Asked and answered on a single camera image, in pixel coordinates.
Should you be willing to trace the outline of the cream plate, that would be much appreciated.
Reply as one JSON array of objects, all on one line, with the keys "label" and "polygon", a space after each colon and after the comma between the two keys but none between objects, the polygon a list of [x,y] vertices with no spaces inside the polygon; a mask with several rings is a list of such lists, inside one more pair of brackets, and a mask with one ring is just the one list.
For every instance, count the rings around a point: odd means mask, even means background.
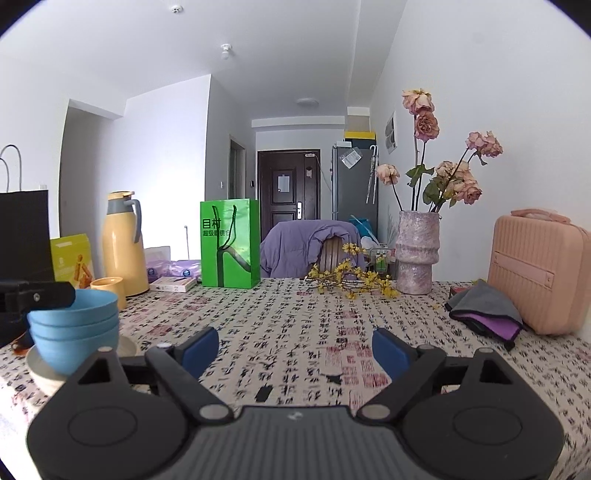
[{"label": "cream plate", "polygon": [[53,396],[65,383],[65,378],[43,377],[31,374],[35,385],[48,397]]},{"label": "cream plate", "polygon": [[[130,338],[125,335],[119,336],[117,354],[120,357],[136,356],[140,352],[138,345]],[[29,366],[32,364],[44,363],[48,365],[41,357],[37,346],[33,346],[26,354],[25,364],[29,371]]]},{"label": "cream plate", "polygon": [[67,380],[44,363],[29,366],[29,374],[35,385],[47,396],[54,395]]}]

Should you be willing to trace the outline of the blue bowl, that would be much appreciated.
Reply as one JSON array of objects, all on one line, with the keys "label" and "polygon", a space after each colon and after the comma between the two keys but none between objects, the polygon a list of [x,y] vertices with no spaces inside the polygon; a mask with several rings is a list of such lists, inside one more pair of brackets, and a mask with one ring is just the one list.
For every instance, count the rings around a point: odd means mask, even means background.
[{"label": "blue bowl", "polygon": [[104,333],[79,339],[47,339],[32,335],[39,355],[54,371],[72,374],[89,356],[101,347],[116,350],[119,340],[119,327],[115,326]]},{"label": "blue bowl", "polygon": [[106,333],[112,329],[118,329],[119,318],[118,315],[115,314],[99,322],[86,325],[51,326],[42,323],[34,323],[32,321],[30,321],[29,324],[33,336],[48,340],[69,341],[90,338]]},{"label": "blue bowl", "polygon": [[27,320],[30,324],[52,327],[85,326],[117,317],[117,302],[117,295],[109,291],[77,289],[71,306],[32,311]]}]

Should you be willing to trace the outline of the black orange glasses case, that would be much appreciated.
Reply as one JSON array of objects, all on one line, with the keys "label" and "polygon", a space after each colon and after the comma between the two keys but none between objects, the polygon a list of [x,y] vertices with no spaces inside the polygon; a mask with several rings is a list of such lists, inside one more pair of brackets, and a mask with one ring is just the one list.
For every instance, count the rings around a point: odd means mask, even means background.
[{"label": "black orange glasses case", "polygon": [[29,331],[25,331],[17,339],[11,342],[10,347],[14,355],[23,357],[34,346],[34,340]]}]

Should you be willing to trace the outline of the yellow-green snack box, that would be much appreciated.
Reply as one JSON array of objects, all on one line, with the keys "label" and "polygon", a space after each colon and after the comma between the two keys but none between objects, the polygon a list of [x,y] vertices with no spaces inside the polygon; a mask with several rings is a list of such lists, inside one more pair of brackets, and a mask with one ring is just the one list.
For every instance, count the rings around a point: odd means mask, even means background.
[{"label": "yellow-green snack box", "polygon": [[55,280],[69,282],[75,289],[88,289],[95,276],[87,235],[51,239],[50,248]]}]

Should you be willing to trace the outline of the white book box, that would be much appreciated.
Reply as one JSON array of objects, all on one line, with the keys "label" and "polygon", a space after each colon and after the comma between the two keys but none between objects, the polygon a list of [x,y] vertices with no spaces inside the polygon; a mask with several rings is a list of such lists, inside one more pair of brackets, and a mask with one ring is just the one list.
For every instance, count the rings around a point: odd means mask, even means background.
[{"label": "white book box", "polygon": [[159,292],[187,293],[197,286],[193,277],[160,277],[149,284],[149,288]]}]

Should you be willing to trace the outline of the grey purple folded cloth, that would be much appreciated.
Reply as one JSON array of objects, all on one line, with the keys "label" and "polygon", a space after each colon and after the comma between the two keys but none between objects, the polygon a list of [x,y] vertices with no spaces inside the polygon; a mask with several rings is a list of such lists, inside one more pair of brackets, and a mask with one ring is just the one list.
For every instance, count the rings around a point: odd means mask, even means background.
[{"label": "grey purple folded cloth", "polygon": [[478,335],[500,341],[510,352],[524,329],[512,300],[484,280],[452,295],[445,304],[449,316]]}]

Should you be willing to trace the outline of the yellow mug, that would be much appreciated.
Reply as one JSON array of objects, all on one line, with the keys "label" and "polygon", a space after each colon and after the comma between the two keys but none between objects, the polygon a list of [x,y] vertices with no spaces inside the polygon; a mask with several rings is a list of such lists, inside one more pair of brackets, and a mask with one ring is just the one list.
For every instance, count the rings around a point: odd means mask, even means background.
[{"label": "yellow mug", "polygon": [[117,296],[117,308],[119,311],[127,307],[124,282],[121,277],[103,277],[93,280],[90,284],[93,290],[108,291]]}]

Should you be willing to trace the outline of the calligraphy print tablecloth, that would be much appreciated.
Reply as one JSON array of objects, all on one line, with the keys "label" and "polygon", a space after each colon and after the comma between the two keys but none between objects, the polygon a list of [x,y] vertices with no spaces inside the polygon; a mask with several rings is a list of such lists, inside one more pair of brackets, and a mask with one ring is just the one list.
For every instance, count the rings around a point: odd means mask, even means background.
[{"label": "calligraphy print tablecloth", "polygon": [[[233,409],[245,405],[346,405],[356,409],[389,383],[370,338],[385,328],[410,345],[469,357],[497,340],[473,333],[445,310],[450,287],[426,296],[321,293],[304,281],[266,279],[249,290],[195,287],[128,301],[121,333],[137,347],[178,344],[212,327],[221,346],[202,383]],[[565,445],[557,479],[590,475],[590,346],[574,336],[521,333],[505,360],[559,417]]]}]

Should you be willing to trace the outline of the yellow thermos jug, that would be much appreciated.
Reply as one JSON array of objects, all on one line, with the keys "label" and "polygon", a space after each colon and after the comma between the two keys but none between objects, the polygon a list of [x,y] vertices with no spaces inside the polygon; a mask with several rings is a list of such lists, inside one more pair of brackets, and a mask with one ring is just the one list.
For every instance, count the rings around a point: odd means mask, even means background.
[{"label": "yellow thermos jug", "polygon": [[114,191],[107,196],[102,227],[102,260],[107,277],[121,277],[126,297],[149,290],[142,241],[142,213],[133,191]]}]

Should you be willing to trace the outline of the pink textured vase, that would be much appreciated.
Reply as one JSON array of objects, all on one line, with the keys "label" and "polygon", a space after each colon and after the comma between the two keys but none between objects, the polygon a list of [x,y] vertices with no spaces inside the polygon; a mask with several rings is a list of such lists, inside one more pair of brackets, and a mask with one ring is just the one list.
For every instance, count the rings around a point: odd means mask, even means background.
[{"label": "pink textured vase", "polygon": [[439,262],[438,213],[403,211],[394,252],[398,262],[397,289],[410,295],[432,291],[432,269]]}]

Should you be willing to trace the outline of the wooden chair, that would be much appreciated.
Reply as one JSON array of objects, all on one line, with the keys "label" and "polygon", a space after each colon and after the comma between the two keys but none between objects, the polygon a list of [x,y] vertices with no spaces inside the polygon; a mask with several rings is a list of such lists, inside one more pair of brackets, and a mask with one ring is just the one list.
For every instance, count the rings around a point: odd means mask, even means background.
[{"label": "wooden chair", "polygon": [[345,242],[341,237],[325,240],[317,262],[318,277],[335,282],[353,280],[358,253],[359,248],[355,243]]}]

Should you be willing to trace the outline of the green shopping bag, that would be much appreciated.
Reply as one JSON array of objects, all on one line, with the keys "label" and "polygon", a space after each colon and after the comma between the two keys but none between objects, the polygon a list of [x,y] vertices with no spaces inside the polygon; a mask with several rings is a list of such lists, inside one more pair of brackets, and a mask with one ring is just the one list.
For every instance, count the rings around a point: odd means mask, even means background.
[{"label": "green shopping bag", "polygon": [[205,287],[250,289],[260,281],[259,201],[200,203],[201,283]]}]

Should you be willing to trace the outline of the purple jacket on chair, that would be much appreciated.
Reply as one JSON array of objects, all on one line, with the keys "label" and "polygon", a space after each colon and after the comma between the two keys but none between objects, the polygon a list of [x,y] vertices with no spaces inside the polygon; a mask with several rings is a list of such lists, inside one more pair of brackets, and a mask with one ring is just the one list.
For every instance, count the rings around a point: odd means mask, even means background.
[{"label": "purple jacket on chair", "polygon": [[260,275],[263,278],[301,278],[321,256],[322,244],[332,237],[361,244],[361,236],[349,222],[293,220],[277,223],[260,243]]}]

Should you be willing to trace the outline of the pink small suitcase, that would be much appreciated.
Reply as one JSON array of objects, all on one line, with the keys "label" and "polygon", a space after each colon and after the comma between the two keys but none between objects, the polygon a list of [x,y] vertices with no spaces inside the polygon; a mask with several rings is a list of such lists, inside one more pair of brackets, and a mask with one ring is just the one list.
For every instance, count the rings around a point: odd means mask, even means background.
[{"label": "pink small suitcase", "polygon": [[590,233],[550,211],[501,216],[488,283],[511,299],[537,334],[575,333],[590,308]]}]

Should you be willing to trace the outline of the grey refrigerator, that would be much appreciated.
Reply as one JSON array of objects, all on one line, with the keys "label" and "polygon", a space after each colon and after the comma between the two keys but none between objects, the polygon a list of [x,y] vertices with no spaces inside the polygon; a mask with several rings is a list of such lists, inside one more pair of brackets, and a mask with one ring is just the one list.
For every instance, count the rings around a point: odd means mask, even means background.
[{"label": "grey refrigerator", "polygon": [[367,219],[378,224],[378,198],[370,186],[376,141],[342,140],[332,146],[332,220]]}]

